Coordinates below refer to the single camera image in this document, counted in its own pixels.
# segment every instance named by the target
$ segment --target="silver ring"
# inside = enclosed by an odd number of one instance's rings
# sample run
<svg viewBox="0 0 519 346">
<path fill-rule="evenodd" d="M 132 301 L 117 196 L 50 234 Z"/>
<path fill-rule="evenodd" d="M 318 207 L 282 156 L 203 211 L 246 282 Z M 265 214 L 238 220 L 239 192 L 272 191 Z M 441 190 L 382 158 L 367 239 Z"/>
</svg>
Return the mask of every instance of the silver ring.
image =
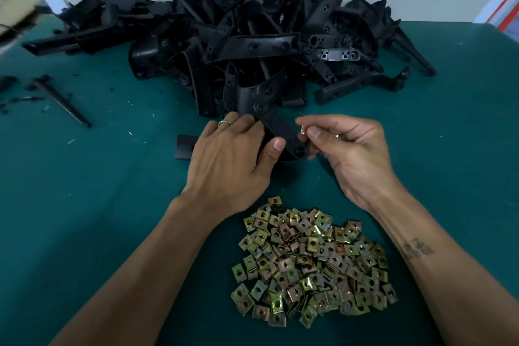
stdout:
<svg viewBox="0 0 519 346">
<path fill-rule="evenodd" d="M 232 125 L 232 122 L 226 121 L 226 120 L 224 119 L 224 120 L 218 122 L 218 127 L 220 127 L 220 125 L 221 125 L 222 123 L 228 123 L 229 126 Z"/>
</svg>

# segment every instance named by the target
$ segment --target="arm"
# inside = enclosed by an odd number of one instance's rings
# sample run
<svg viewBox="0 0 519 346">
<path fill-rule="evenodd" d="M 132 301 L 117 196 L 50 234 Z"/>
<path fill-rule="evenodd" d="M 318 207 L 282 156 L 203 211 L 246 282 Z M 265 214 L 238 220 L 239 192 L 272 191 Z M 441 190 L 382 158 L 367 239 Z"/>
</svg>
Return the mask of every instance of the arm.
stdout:
<svg viewBox="0 0 519 346">
<path fill-rule="evenodd" d="M 519 303 L 402 186 L 378 122 L 308 115 L 296 123 L 308 126 L 312 156 L 329 160 L 345 195 L 399 247 L 446 344 L 519 344 Z"/>
<path fill-rule="evenodd" d="M 235 112 L 226 120 L 232 125 L 208 123 L 193 150 L 182 194 L 51 346 L 155 344 L 206 237 L 260 197 L 285 146 L 277 137 L 258 155 L 264 136 L 261 122 Z"/>
</svg>

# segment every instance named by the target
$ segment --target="left hand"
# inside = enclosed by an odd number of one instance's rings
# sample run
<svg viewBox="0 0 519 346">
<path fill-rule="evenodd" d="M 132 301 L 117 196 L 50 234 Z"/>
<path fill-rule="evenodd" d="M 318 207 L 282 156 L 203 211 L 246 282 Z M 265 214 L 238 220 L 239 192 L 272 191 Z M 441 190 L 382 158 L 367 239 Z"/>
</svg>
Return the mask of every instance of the left hand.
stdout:
<svg viewBox="0 0 519 346">
<path fill-rule="evenodd" d="M 191 156 L 181 196 L 217 214 L 218 222 L 250 207 L 267 189 L 272 168 L 285 147 L 275 137 L 258 155 L 265 130 L 252 115 L 230 112 L 218 126 L 207 124 Z"/>
</svg>

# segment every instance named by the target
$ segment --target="tattoo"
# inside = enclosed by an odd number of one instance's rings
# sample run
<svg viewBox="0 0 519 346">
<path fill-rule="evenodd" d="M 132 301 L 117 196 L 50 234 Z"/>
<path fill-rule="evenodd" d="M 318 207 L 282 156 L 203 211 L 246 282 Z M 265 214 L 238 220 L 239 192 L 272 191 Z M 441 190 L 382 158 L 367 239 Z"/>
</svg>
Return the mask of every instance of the tattoo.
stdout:
<svg viewBox="0 0 519 346">
<path fill-rule="evenodd" d="M 429 246 L 425 245 L 418 238 L 412 239 L 409 242 L 404 242 L 402 244 L 402 249 L 404 249 L 404 253 L 410 259 L 419 259 L 420 253 L 425 256 L 429 256 L 434 253 L 434 250 L 432 250 Z"/>
</svg>

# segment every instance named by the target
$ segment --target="green table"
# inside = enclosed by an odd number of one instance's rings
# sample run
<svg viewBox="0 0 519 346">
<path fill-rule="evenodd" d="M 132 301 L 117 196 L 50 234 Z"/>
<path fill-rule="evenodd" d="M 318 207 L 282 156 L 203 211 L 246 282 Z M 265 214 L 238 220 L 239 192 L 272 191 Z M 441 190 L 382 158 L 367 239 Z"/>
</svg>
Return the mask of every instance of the green table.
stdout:
<svg viewBox="0 0 519 346">
<path fill-rule="evenodd" d="M 282 113 L 295 118 L 300 112 L 339 112 L 380 120 L 402 182 L 519 297 L 513 288 L 519 275 L 514 264 L 519 46 L 490 26 L 402 26 L 439 76 L 426 78 L 415 69 L 398 94 L 366 88 L 323 107 L 309 96 L 307 107 Z M 47 18 L 27 38 L 48 36 L 59 27 L 55 18 Z M 17 46 L 0 57 L 0 74 L 16 75 L 23 83 L 52 76 L 57 89 L 74 94 L 74 104 L 94 125 L 82 127 L 50 100 L 8 105 L 9 113 L 0 115 L 2 345 L 47 344 L 140 244 L 184 186 L 189 163 L 174 159 L 177 134 L 198 135 L 207 120 L 195 113 L 191 94 L 170 80 L 135 80 L 128 46 L 93 56 L 42 58 Z M 393 54 L 384 53 L 381 62 L 388 74 L 404 66 Z M 20 85 L 0 94 L 0 102 L 22 96 Z M 311 330 L 296 320 L 280 330 L 241 317 L 229 297 L 236 287 L 230 268 L 244 256 L 236 245 L 245 234 L 245 214 L 239 214 L 208 238 L 159 344 L 441 343 L 399 253 L 373 219 L 342 196 L 321 163 L 279 165 L 257 205 L 281 194 L 290 207 L 317 206 L 336 223 L 362 221 L 367 237 L 387 247 L 400 302 L 362 317 L 327 314 Z"/>
</svg>

